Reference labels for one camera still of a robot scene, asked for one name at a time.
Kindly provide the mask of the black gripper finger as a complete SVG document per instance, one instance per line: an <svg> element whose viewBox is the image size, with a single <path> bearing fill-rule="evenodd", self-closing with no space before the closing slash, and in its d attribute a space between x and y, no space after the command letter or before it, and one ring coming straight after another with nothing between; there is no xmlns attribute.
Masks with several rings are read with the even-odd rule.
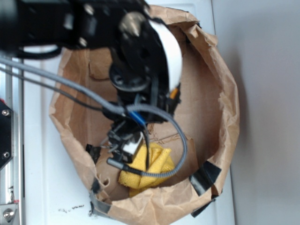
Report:
<svg viewBox="0 0 300 225"><path fill-rule="evenodd" d="M135 157L143 143L149 144L149 134L147 131L135 133L126 142L126 158L127 158L126 161L127 162L133 162L133 160L135 159Z"/></svg>
<svg viewBox="0 0 300 225"><path fill-rule="evenodd" d="M112 128L100 142L101 148L107 148L112 154L112 159L121 163L132 163L134 154L125 151L131 143L133 134L129 132L127 124L112 124Z"/></svg>

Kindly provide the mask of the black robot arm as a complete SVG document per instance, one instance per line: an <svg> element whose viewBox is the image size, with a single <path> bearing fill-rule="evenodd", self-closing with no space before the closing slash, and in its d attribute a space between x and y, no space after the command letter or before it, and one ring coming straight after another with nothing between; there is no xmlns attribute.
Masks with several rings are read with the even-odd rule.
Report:
<svg viewBox="0 0 300 225"><path fill-rule="evenodd" d="M37 75L71 87L102 105L113 121L108 164L132 163L148 123L170 120L180 101L180 46L162 19L150 16L143 0L3 0L0 54L43 60L69 50L107 48L109 79L117 102L40 69Z"/></svg>

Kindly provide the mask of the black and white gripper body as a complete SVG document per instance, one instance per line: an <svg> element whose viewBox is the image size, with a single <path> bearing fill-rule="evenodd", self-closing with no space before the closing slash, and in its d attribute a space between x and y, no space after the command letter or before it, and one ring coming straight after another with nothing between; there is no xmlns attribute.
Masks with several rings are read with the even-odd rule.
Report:
<svg viewBox="0 0 300 225"><path fill-rule="evenodd" d="M182 56L166 23L133 4L112 9L115 46L109 78L117 105L147 104L174 115L180 103Z"/></svg>

